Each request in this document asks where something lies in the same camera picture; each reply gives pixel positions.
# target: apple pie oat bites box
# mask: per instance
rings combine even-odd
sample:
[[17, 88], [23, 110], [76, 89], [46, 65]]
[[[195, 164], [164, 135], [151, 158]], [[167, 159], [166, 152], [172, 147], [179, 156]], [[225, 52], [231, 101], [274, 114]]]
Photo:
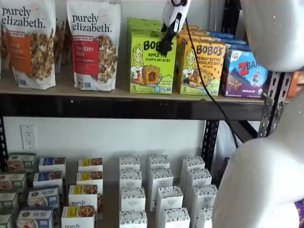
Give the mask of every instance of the apple pie oat bites box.
[[163, 36], [151, 30], [131, 33], [130, 93], [172, 93], [176, 37], [165, 56], [158, 52]]
[[2, 25], [15, 80], [20, 87], [55, 86], [55, 0], [0, 0]]
[[67, 0], [73, 35], [75, 87], [115, 89], [120, 34], [120, 5], [107, 1]]
[[64, 207], [61, 217], [63, 228], [94, 228], [93, 206]]

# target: small cereal box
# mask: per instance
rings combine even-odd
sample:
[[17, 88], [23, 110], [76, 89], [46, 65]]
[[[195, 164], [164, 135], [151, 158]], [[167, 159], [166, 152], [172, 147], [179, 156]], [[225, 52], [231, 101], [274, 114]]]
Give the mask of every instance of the small cereal box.
[[53, 210], [47, 208], [23, 208], [17, 218], [16, 228], [53, 228]]
[[122, 169], [141, 169], [141, 159], [139, 156], [120, 156], [119, 157], [119, 170]]
[[261, 98], [268, 70], [263, 68], [250, 51], [227, 49], [223, 90], [225, 96]]
[[36, 172], [36, 154], [12, 153], [8, 158], [8, 168], [10, 172]]
[[193, 169], [204, 169], [205, 162], [199, 156], [188, 157], [182, 160], [182, 167], [181, 167], [181, 175], [180, 175], [180, 188], [181, 191], [185, 194], [186, 185], [187, 185], [187, 178], [188, 178], [188, 171]]
[[182, 207], [183, 194], [179, 186], [160, 188], [157, 192], [155, 227], [159, 228], [161, 214], [165, 209]]
[[151, 30], [131, 34], [130, 93], [171, 94], [176, 38], [167, 55], [158, 52], [164, 33]]
[[77, 185], [97, 185], [97, 193], [103, 193], [103, 172], [78, 172]]
[[212, 176], [207, 169], [193, 169], [188, 172], [185, 205], [188, 211], [191, 211], [191, 203], [193, 199], [193, 188], [197, 185], [211, 184]]
[[191, 42], [184, 40], [180, 45], [180, 70], [178, 88], [182, 95], [206, 95], [203, 82], [211, 95], [219, 93], [226, 46], [224, 43], [193, 40], [199, 65], [195, 59]]
[[122, 189], [120, 211], [145, 210], [146, 197], [143, 188]]
[[69, 206], [93, 206], [97, 218], [97, 185], [71, 185], [68, 194]]
[[147, 228], [148, 220], [144, 210], [120, 211], [119, 228]]
[[63, 228], [94, 228], [93, 206], [64, 207], [61, 217]]
[[165, 209], [161, 215], [161, 228], [186, 228], [190, 217], [186, 208]]
[[12, 191], [0, 192], [0, 211], [12, 210], [18, 208], [18, 194]]
[[78, 160], [78, 172], [103, 171], [103, 159], [91, 158]]
[[11, 211], [0, 212], [0, 227], [1, 228], [13, 228], [13, 213]]
[[171, 187], [173, 185], [173, 174], [170, 168], [151, 171], [149, 200], [150, 211], [156, 209], [157, 189]]
[[29, 207], [51, 207], [53, 209], [54, 227], [60, 226], [60, 199], [58, 185], [35, 188], [28, 192]]
[[215, 185], [199, 185], [194, 187], [190, 212], [192, 228], [196, 228], [201, 208], [213, 207], [217, 191], [218, 189]]
[[5, 173], [0, 174], [0, 191], [15, 190], [22, 193], [27, 188], [25, 173]]
[[212, 207], [202, 208], [197, 222], [198, 228], [212, 228]]
[[142, 172], [123, 169], [120, 171], [119, 189], [134, 189], [142, 187]]

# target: granola bag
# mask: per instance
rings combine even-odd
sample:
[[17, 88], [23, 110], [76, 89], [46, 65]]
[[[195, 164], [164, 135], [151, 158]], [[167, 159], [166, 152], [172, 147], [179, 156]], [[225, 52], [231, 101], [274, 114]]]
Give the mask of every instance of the granola bag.
[[120, 33], [120, 5], [100, 0], [67, 0], [73, 35], [75, 87], [115, 89]]
[[63, 44], [65, 39], [67, 1], [55, 0], [56, 3], [56, 31], [54, 36], [54, 63], [55, 73], [60, 73]]
[[4, 38], [20, 87], [55, 86], [54, 0], [0, 0]]

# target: outlet cover plate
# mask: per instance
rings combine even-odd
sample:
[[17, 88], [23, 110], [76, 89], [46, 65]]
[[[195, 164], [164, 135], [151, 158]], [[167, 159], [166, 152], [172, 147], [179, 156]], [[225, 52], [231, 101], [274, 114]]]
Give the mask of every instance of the outlet cover plate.
[[20, 128], [23, 149], [35, 151], [37, 149], [35, 125], [20, 125]]

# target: purely elizabeth box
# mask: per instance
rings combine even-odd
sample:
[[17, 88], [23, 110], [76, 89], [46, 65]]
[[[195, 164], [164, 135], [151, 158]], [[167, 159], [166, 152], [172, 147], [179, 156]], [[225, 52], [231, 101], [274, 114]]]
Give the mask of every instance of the purely elizabeth box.
[[165, 209], [160, 228], [188, 228], [190, 217], [186, 208]]
[[119, 170], [123, 169], [141, 169], [141, 159], [139, 156], [120, 156], [119, 157]]
[[121, 190], [120, 211], [145, 210], [145, 204], [144, 188]]
[[207, 169], [193, 169], [188, 173], [187, 187], [185, 194], [185, 204], [188, 211], [191, 211], [191, 203], [193, 198], [193, 188], [196, 185], [211, 184], [212, 176]]
[[157, 189], [171, 187], [172, 185], [173, 185], [173, 174], [170, 168], [151, 171], [151, 179], [149, 186], [150, 211], [156, 209]]
[[200, 210], [204, 207], [213, 207], [217, 191], [218, 189], [215, 185], [199, 185], [194, 187], [190, 211], [192, 228], [196, 228]]
[[62, 228], [94, 228], [93, 206], [64, 207], [61, 217]]
[[120, 211], [119, 228], [147, 228], [148, 220], [144, 210]]
[[142, 172], [139, 170], [122, 169], [119, 178], [119, 190], [142, 187]]
[[200, 169], [205, 168], [205, 162], [203, 161], [202, 157], [194, 156], [194, 157], [184, 158], [182, 160], [180, 188], [183, 194], [185, 194], [186, 191], [188, 171], [196, 168], [200, 168]]
[[159, 228], [161, 214], [165, 209], [182, 207], [183, 194], [179, 186], [160, 188], [157, 191], [155, 227]]

